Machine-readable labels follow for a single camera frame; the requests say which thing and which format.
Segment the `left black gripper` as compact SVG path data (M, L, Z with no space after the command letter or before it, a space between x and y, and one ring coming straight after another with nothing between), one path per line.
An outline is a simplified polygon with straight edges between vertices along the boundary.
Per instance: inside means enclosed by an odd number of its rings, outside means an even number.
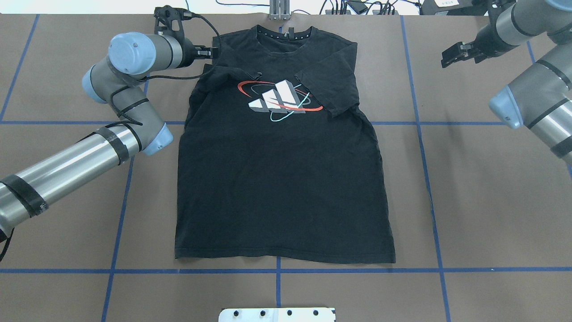
M220 47L205 47L185 42L182 45L181 65L192 65L197 59L218 59L221 53Z

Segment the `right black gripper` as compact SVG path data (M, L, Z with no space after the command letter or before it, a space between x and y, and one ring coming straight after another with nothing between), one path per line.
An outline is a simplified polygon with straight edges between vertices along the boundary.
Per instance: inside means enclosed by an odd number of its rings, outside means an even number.
M478 64L485 59L491 58L494 53L494 36L484 35L477 36L470 43L457 42L442 52L441 66L449 67L451 64L459 61L474 59Z

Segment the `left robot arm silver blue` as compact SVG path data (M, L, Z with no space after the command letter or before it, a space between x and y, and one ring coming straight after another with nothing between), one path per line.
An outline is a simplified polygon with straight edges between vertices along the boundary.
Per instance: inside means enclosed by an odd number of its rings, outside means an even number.
M173 135L142 90L150 72L188 67L196 59L217 59L220 47L193 45L184 35L118 34L107 56L84 75L82 86L95 102L119 118L55 155L1 180L1 240L25 220L139 152L153 155Z

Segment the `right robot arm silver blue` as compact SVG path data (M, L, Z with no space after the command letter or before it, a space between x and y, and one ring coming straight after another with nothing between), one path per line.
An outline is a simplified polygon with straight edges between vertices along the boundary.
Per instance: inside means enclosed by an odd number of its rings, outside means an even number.
M500 57L546 34L554 47L489 101L509 128L526 127L553 155L572 163L572 4L569 0L488 0L489 23L474 41L442 53L442 68L459 61Z

